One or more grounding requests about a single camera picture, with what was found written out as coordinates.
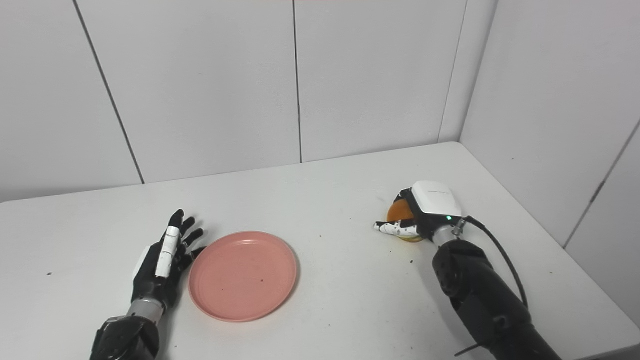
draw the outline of robotic hand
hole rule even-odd
[[[169,220],[160,241],[147,250],[133,280],[131,307],[125,316],[108,319],[95,336],[90,360],[153,360],[160,348],[157,323],[173,307],[178,297],[182,273],[204,247],[188,252],[189,246],[202,237],[196,229],[182,239],[195,224],[184,222],[180,209]]]
[[[520,300],[493,270],[484,251],[462,238],[466,223],[491,238],[509,265],[520,290]],[[476,347],[487,348],[498,360],[560,360],[531,323],[527,297],[509,256],[487,228],[472,217],[462,217],[448,186],[419,181],[402,190],[389,209],[386,222],[374,228],[404,241],[423,239],[438,245],[433,270],[442,291],[465,324]]]

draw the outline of black arm segment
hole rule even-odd
[[[156,325],[140,316],[111,318],[95,335],[90,360],[154,360],[160,346]]]
[[[560,360],[482,249],[449,241],[433,258],[433,269],[473,339],[497,360]]]

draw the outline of pink plate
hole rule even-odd
[[[287,299],[298,265],[277,237],[246,231],[207,247],[193,263],[189,293],[207,315],[226,322],[262,318]]]

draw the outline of white wall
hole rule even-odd
[[[639,14],[498,3],[461,141],[560,244],[640,117]]]
[[[140,184],[71,1],[0,1],[0,51],[0,202]]]
[[[467,1],[438,142],[458,142],[498,0]]]
[[[290,1],[79,6],[146,182],[300,161]]]
[[[636,324],[640,324],[639,217],[640,134],[636,133],[566,248]],[[626,358],[640,358],[640,348]]]
[[[437,142],[465,3],[296,2],[303,160]]]
[[[154,182],[459,137],[495,0],[78,3]],[[0,201],[140,183],[73,2],[38,4],[0,14]]]

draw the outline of white table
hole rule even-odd
[[[372,229],[399,190],[423,179],[448,184],[501,240],[536,328],[564,360],[640,343],[638,328],[498,181],[462,145],[442,143],[0,204],[0,359],[87,359],[103,321],[127,311],[132,268],[177,208],[202,221],[204,244],[245,230],[281,237],[300,278],[280,309],[249,323],[205,316],[184,289],[163,320],[164,359],[452,359],[474,342],[433,274],[436,247]],[[465,233],[515,289],[490,240]]]

